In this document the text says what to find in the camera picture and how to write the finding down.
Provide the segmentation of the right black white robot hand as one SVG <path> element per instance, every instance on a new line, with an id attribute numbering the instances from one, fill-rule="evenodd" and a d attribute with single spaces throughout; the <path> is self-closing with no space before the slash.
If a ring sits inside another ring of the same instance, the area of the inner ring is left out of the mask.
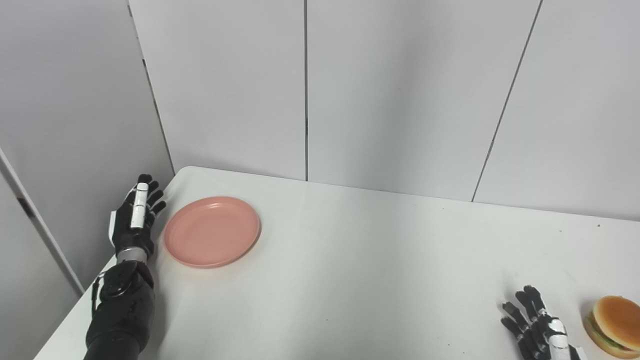
<path id="1" fill-rule="evenodd" d="M 566 327 L 547 310 L 541 293 L 532 285 L 515 292 L 525 310 L 511 301 L 502 304 L 500 323 L 510 332 L 523 360 L 587 360 L 581 347 L 569 344 Z"/>

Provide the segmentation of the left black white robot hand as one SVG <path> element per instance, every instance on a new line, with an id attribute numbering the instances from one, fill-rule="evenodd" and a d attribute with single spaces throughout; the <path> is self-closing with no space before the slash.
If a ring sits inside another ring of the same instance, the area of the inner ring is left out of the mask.
<path id="1" fill-rule="evenodd" d="M 159 187 L 159 182 L 150 174 L 139 175 L 122 204 L 110 213 L 109 239 L 118 263 L 145 264 L 153 255 L 152 228 L 158 214 L 167 206 Z"/>

